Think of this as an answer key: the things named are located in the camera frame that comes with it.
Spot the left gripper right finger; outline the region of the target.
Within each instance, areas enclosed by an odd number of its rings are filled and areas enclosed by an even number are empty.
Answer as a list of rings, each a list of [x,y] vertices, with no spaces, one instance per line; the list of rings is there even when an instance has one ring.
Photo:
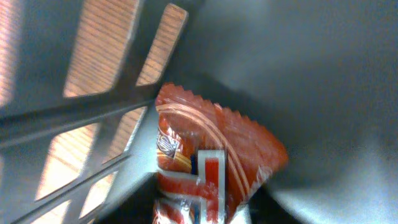
[[[299,224],[261,187],[249,200],[249,213],[253,224]]]

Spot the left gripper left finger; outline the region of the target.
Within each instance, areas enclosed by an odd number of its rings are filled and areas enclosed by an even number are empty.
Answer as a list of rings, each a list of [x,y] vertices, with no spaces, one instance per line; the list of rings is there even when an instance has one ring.
[[[150,224],[158,195],[156,179],[152,175],[119,207],[94,224]]]

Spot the red orange snack bar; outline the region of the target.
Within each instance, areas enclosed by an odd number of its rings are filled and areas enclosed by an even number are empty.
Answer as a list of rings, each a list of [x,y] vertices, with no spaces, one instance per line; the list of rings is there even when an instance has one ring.
[[[173,83],[155,100],[159,115],[154,223],[229,223],[288,161],[264,126]]]

